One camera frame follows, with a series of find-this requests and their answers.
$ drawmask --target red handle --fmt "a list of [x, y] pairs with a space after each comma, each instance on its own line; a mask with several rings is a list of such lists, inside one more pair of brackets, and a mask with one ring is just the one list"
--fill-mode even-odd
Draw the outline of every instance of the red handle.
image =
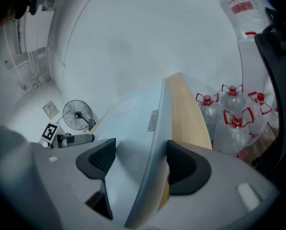
[[198, 100], [198, 96], [199, 96], [199, 95], [201, 95], [202, 97], [204, 97], [202, 94], [197, 93], [197, 95], [196, 95], [196, 101], [200, 102], [200, 104], [203, 105], [203, 104], [201, 103], [201, 101]]
[[224, 86], [226, 86], [226, 87], [227, 87], [227, 89], [229, 90], [229, 87], [228, 87], [227, 85], [223, 84], [223, 85], [221, 86], [221, 91], [222, 91], [222, 92], [226, 92], [226, 93], [228, 93], [227, 91], [225, 91], [225, 90], [224, 90]]
[[249, 35], [257, 35], [257, 33], [255, 32], [246, 32], [245, 35], [249, 36]]
[[219, 95], [218, 95], [218, 93], [215, 94], [215, 95], [213, 95], [211, 99], [212, 99], [213, 102], [218, 102], [218, 100], [219, 100]]
[[243, 84], [239, 85], [239, 86], [236, 88], [236, 90], [238, 90], [238, 88], [239, 88], [239, 87], [242, 87], [242, 90], [241, 90], [241, 92], [244, 92], [244, 87], [243, 87]]
[[244, 125], [241, 126], [241, 127], [245, 127], [247, 124], [251, 124], [251, 123], [254, 122], [254, 116], [253, 116], [253, 113], [252, 113], [252, 110], [250, 109], [250, 107], [247, 107], [246, 109], [244, 109], [244, 110], [242, 111], [242, 113], [245, 112], [246, 110], [249, 111], [250, 116], [252, 117], [252, 120], [251, 120], [250, 122], [247, 122], [246, 124], [244, 124]]
[[229, 111], [224, 110], [224, 120], [225, 120], [225, 124], [226, 124], [226, 125], [231, 125], [232, 123], [229, 123], [228, 120], [227, 120], [227, 115], [226, 115], [226, 113], [229, 113], [229, 115], [232, 116]]
[[269, 107], [269, 110], [267, 112], [263, 112], [262, 109], [260, 108], [261, 114], [264, 115], [264, 114], [270, 113], [272, 111], [272, 108], [266, 102], [263, 102], [263, 104], [267, 105]]
[[255, 94], [257, 94], [257, 93], [258, 93], [257, 91], [251, 92], [251, 93], [248, 94], [248, 96], [252, 96], [252, 95], [255, 95]]

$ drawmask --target plastic water jug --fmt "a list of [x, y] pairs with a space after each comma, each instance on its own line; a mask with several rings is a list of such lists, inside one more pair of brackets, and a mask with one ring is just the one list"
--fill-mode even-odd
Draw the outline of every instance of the plastic water jug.
[[272, 128], [279, 128], [279, 112], [278, 107], [275, 110], [272, 110], [268, 117], [268, 123]]
[[197, 94], [196, 100], [200, 103], [199, 108], [204, 117], [206, 127], [209, 132], [210, 140], [214, 139], [215, 126], [223, 114], [223, 107], [218, 103], [218, 93], [212, 98], [210, 95]]
[[246, 38], [247, 32], [261, 33], [270, 23], [256, 0], [224, 0], [224, 7], [230, 9], [228, 17], [238, 39]]
[[269, 119], [269, 113], [272, 111], [271, 107], [264, 101], [265, 95], [263, 93], [252, 92], [248, 94], [249, 99], [245, 106], [249, 107], [254, 116], [254, 123], [248, 124], [250, 139], [247, 146], [252, 145], [258, 138], [261, 137], [265, 130]]
[[241, 112], [243, 110], [245, 105], [245, 99], [242, 96], [242, 92], [244, 91], [243, 84], [238, 87], [235, 87], [234, 85], [228, 87], [223, 84], [221, 86], [221, 91], [226, 92], [220, 98], [220, 102], [224, 105], [225, 109], [233, 113]]
[[[249, 121], [244, 118], [245, 112], [250, 114]], [[254, 117], [250, 108], [233, 115], [224, 110], [224, 116], [218, 121], [215, 128], [213, 150], [237, 156], [248, 143], [250, 137], [248, 124], [253, 122]]]

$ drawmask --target fan grille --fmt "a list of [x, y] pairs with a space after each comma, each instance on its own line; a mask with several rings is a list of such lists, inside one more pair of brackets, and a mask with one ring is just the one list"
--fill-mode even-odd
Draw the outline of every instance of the fan grille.
[[92, 111], [83, 101], [73, 100], [64, 106], [63, 119], [72, 129], [86, 129], [89, 126], [88, 121], [90, 118], [92, 118]]

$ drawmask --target white panel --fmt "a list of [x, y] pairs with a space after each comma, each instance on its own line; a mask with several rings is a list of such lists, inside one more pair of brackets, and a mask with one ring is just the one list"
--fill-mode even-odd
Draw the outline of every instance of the white panel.
[[27, 12], [25, 21], [25, 41], [27, 52], [46, 47], [54, 12], [42, 11], [40, 5], [35, 15]]

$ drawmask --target wooden board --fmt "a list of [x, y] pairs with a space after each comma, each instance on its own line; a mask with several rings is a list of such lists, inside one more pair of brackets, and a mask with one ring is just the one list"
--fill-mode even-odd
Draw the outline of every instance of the wooden board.
[[182, 75], [172, 75], [166, 82], [172, 95], [172, 140], [212, 150], [204, 118]]

